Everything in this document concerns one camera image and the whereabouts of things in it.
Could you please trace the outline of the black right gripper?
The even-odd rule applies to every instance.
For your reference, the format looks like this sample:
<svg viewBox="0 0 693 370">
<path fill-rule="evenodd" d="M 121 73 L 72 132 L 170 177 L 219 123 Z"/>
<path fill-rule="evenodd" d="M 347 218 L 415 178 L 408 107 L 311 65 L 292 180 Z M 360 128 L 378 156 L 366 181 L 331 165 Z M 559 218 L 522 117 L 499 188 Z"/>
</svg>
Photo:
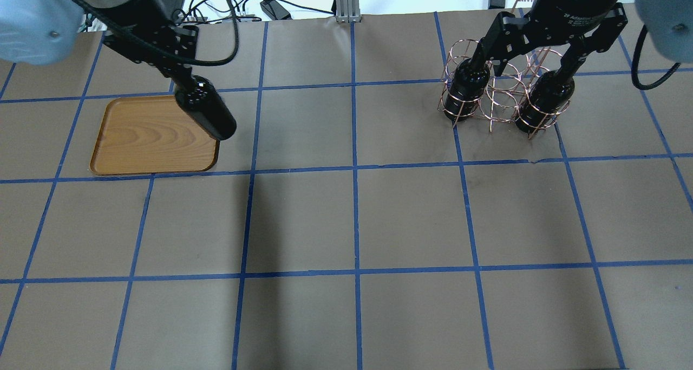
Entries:
<svg viewBox="0 0 693 370">
<path fill-rule="evenodd" d="M 591 52 L 611 48 L 627 22 L 619 0 L 534 0 L 522 17 L 503 10 L 477 43 L 469 76 L 489 79 L 490 61 L 506 62 L 537 48 L 570 44 L 558 69 L 558 82 L 569 83 Z"/>
</svg>

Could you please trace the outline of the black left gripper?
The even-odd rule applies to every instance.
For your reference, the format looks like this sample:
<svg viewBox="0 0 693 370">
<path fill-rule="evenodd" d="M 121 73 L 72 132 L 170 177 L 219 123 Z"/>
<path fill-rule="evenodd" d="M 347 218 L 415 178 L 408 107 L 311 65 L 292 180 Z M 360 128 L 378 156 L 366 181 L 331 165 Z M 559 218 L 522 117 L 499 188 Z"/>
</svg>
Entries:
<svg viewBox="0 0 693 370">
<path fill-rule="evenodd" d="M 162 0 L 85 0 L 112 22 L 169 54 L 194 57 L 199 30 L 194 26 L 176 27 Z M 174 92 L 192 92 L 198 88 L 193 68 L 188 62 L 169 59 L 149 51 L 117 34 L 112 29 L 108 46 L 133 62 L 155 66 L 163 76 L 171 78 Z"/>
</svg>

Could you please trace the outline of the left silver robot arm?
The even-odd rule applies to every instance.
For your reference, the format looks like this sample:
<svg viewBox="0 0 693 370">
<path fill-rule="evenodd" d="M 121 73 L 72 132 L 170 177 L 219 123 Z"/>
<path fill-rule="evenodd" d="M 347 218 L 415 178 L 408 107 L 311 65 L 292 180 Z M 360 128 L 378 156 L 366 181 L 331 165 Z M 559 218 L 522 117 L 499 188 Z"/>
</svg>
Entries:
<svg viewBox="0 0 693 370">
<path fill-rule="evenodd" d="M 162 0 L 1 0 L 3 61 L 44 66 L 72 52 L 89 13 L 107 26 L 106 45 L 129 61 L 156 67 L 187 91 L 197 86 Z"/>
</svg>

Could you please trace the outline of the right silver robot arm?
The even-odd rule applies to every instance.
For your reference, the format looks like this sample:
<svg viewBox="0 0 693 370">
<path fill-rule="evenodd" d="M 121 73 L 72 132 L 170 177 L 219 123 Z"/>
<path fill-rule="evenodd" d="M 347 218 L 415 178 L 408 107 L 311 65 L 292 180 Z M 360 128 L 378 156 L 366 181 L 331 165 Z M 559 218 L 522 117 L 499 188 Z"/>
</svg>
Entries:
<svg viewBox="0 0 693 370">
<path fill-rule="evenodd" d="M 495 75 L 519 55 L 569 44 L 558 75 L 573 76 L 592 52 L 607 51 L 627 25 L 619 0 L 535 0 L 529 14 L 499 13 L 471 57 L 482 69 L 496 61 Z M 691 0 L 635 0 L 639 19 L 656 50 L 669 61 L 691 62 Z"/>
</svg>

